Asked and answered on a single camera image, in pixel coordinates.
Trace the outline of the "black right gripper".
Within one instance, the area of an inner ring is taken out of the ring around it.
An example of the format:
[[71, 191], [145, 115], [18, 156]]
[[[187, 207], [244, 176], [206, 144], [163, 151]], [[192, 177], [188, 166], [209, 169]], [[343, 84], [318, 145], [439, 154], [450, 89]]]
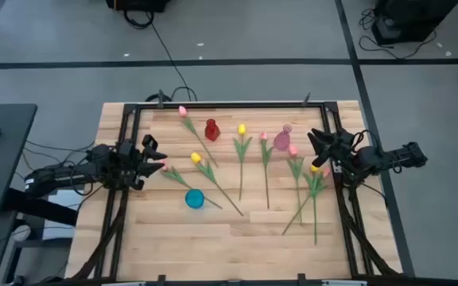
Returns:
[[334, 141], [332, 133], [326, 133], [318, 129], [311, 129], [308, 133], [308, 138], [316, 153], [320, 153], [316, 159], [312, 161], [312, 166], [320, 167], [331, 157], [336, 161], [336, 165], [341, 168], [343, 172], [357, 174], [359, 171], [356, 168], [353, 160], [354, 154], [350, 145], [333, 145], [332, 152], [325, 151], [324, 149]]

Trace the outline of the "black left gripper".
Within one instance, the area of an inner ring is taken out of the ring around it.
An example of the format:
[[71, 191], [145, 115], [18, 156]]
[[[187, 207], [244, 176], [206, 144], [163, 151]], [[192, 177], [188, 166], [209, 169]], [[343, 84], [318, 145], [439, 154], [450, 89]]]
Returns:
[[[144, 157], [152, 160], [162, 160], [168, 156], [159, 153], [158, 142], [150, 134], [146, 134], [142, 140]], [[108, 187], [132, 187], [134, 190], [142, 190], [145, 181], [155, 172], [161, 170], [164, 163], [140, 163], [138, 159], [128, 159], [120, 157], [110, 157], [107, 167], [107, 186]]]

